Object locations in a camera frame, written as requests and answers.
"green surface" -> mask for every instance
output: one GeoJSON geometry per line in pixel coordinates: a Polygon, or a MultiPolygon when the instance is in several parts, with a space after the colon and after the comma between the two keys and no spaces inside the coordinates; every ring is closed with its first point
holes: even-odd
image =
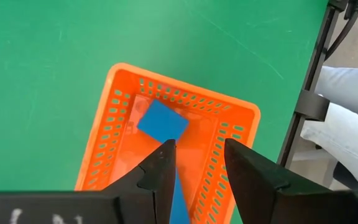
{"type": "Polygon", "coordinates": [[[74,188],[118,62],[257,104],[254,149],[277,160],[326,4],[0,0],[0,190],[74,188]]]}

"blue block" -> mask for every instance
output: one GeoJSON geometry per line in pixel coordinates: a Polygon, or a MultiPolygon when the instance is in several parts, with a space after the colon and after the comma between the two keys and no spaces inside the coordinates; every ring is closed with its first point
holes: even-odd
{"type": "Polygon", "coordinates": [[[186,208],[185,196],[181,187],[178,170],[173,189],[171,217],[169,224],[190,224],[189,214],[186,208]]]}
{"type": "MultiPolygon", "coordinates": [[[[137,128],[152,136],[160,143],[168,139],[178,140],[185,132],[189,121],[158,100],[153,100],[146,114],[140,119],[137,128]]],[[[175,177],[173,190],[170,224],[190,224],[185,197],[181,187],[178,172],[175,177]]]]}
{"type": "Polygon", "coordinates": [[[185,132],[189,121],[158,100],[153,100],[137,128],[160,143],[168,139],[178,140],[185,132]]]}

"orange basket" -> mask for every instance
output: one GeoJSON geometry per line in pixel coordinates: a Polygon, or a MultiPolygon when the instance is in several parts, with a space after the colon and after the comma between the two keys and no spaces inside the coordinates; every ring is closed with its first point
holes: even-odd
{"type": "Polygon", "coordinates": [[[189,121],[177,142],[177,167],[191,222],[229,223],[235,202],[224,140],[251,147],[258,107],[124,63],[108,73],[75,189],[103,189],[158,148],[136,128],[154,99],[189,121]]]}

